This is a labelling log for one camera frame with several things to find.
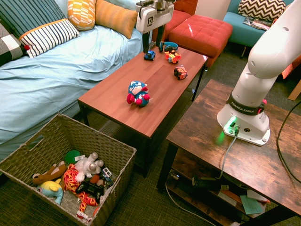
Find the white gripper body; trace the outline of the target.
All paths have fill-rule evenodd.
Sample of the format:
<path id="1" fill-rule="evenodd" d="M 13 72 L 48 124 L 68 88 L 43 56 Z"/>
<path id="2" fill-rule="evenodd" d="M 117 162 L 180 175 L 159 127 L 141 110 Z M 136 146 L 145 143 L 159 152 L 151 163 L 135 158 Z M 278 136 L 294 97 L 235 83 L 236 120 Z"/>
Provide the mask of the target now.
<path id="1" fill-rule="evenodd" d="M 142 0 L 136 3 L 136 29 L 147 33 L 170 22 L 174 12 L 173 0 Z"/>

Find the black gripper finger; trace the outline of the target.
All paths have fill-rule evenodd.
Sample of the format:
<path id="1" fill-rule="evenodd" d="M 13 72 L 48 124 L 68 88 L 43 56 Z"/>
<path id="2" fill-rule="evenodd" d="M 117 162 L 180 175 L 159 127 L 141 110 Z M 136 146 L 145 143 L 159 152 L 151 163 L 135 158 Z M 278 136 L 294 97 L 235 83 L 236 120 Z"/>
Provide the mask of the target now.
<path id="1" fill-rule="evenodd" d="M 156 46 L 159 46 L 160 43 L 161 43 L 161 40 L 162 40 L 164 31 L 165 31 L 165 25 L 162 25 L 162 26 L 158 27 L 158 28 L 156 29 L 156 31 L 157 31 L 157 36 L 156 36 Z"/>
<path id="2" fill-rule="evenodd" d="M 149 51 L 149 37 L 150 32 L 143 33 L 143 52 L 148 53 Z"/>

